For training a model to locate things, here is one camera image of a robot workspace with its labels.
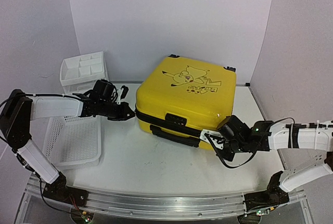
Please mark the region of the yellow Pikachu hard-shell suitcase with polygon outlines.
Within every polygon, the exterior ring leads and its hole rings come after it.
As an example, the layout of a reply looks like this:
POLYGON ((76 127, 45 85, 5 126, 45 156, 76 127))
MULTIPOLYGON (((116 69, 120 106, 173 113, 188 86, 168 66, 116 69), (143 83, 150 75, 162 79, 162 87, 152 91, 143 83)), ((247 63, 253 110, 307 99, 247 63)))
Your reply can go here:
POLYGON ((173 142, 212 150, 200 139, 233 111, 236 69, 170 55, 136 91, 141 130, 173 142))

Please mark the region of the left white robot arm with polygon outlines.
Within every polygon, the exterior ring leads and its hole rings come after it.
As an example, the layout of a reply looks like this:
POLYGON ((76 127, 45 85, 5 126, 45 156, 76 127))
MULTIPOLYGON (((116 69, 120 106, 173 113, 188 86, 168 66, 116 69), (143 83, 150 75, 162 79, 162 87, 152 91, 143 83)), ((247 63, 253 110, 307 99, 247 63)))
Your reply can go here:
POLYGON ((84 207, 88 191, 67 184, 66 176, 42 153, 33 141, 31 122, 58 117, 105 117, 110 121, 127 121, 135 117, 134 110, 124 99, 129 88, 116 88, 100 79, 84 93, 32 94, 14 89, 1 103, 1 139, 7 143, 25 169, 45 185, 41 197, 73 207, 84 207))

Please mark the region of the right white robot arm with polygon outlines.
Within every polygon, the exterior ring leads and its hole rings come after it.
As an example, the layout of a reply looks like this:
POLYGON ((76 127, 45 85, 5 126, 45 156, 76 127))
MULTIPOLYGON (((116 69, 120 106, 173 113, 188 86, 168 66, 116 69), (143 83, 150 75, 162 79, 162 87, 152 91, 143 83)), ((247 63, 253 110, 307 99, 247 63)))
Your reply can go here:
POLYGON ((226 163, 236 153, 269 152, 282 149, 320 150, 326 156, 317 155, 311 160, 289 170, 279 171, 270 178, 264 191, 244 195, 245 212, 262 215, 289 202, 289 193, 318 178, 332 174, 332 121, 313 123, 286 123, 257 121, 248 127, 237 116, 226 117, 217 130, 203 129, 200 139, 209 143, 217 157, 226 163))

